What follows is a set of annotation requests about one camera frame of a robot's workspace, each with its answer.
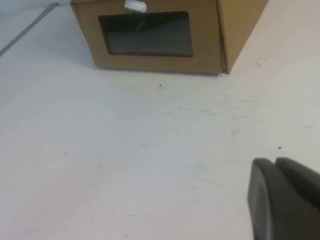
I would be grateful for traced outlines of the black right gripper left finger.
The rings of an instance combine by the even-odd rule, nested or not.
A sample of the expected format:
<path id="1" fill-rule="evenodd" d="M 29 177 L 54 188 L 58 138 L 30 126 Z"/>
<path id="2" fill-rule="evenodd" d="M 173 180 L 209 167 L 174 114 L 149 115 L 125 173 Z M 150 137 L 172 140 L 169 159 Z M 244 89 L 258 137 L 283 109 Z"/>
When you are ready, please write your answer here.
<path id="1" fill-rule="evenodd" d="M 274 240 L 274 203 L 277 172 L 273 163 L 265 158 L 256 158 L 251 165 L 247 202 L 255 240 Z"/>

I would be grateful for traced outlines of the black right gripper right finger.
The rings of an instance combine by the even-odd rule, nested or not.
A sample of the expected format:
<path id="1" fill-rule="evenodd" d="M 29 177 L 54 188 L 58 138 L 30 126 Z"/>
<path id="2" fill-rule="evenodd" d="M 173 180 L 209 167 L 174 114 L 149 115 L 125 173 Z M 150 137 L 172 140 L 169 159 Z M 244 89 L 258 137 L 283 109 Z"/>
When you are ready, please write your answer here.
<path id="1" fill-rule="evenodd" d="M 274 224 L 274 240 L 318 240 L 320 238 L 320 174 L 289 158 L 275 166 L 288 186 L 280 197 Z"/>

